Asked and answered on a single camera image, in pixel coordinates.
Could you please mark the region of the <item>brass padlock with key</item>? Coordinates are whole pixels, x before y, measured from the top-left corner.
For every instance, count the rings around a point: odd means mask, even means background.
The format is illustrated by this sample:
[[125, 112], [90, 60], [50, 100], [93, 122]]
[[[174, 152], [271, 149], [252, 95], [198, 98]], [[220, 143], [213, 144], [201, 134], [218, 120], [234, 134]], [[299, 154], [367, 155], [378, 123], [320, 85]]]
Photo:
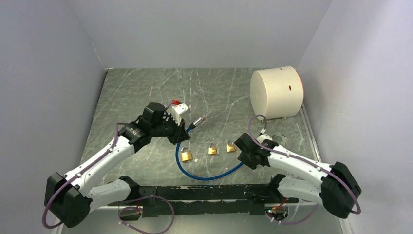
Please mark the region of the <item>brass padlock with key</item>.
[[208, 147], [208, 152], [207, 153], [208, 153], [209, 156], [218, 155], [219, 151], [218, 151], [218, 148], [217, 148], [216, 144], [211, 143]]

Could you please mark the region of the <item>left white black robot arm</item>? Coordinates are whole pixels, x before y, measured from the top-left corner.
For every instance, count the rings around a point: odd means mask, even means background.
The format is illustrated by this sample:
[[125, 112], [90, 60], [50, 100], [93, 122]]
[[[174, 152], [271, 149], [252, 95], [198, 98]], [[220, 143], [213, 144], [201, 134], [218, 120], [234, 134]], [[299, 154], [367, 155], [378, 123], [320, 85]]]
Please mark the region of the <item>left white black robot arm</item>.
[[133, 156], [154, 137], [165, 137], [176, 145], [189, 140], [182, 114], [189, 107], [177, 100], [168, 105], [149, 103], [138, 118], [115, 128], [115, 135], [98, 153], [74, 169], [50, 175], [46, 182], [42, 225], [75, 227], [91, 212], [116, 201], [128, 205], [139, 200], [139, 184], [122, 176], [108, 185], [97, 182], [123, 160]]

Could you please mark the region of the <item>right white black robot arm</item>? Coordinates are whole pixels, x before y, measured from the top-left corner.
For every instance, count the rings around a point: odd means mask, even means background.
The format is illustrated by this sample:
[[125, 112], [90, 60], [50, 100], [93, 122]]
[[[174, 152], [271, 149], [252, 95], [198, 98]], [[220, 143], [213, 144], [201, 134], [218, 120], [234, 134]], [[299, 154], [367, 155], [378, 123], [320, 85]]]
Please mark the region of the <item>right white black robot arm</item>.
[[252, 170], [261, 165], [297, 176], [296, 179], [285, 175], [272, 178], [267, 190], [270, 200], [280, 202], [283, 198], [298, 198], [322, 205], [342, 219], [361, 212], [357, 199], [362, 190], [345, 164], [317, 162], [284, 148], [267, 135], [259, 138], [261, 141], [253, 140], [243, 133], [235, 141], [241, 151], [238, 160]]

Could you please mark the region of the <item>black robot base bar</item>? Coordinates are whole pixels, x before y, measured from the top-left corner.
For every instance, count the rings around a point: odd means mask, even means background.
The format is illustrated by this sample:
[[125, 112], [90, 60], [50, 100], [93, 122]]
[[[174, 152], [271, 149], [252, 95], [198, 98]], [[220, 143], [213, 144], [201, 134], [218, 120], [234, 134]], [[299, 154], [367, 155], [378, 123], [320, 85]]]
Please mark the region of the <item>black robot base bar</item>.
[[297, 204], [297, 198], [283, 199], [266, 184], [142, 186], [143, 201], [130, 202], [143, 208], [143, 217], [169, 215], [235, 214], [264, 215], [280, 204]]

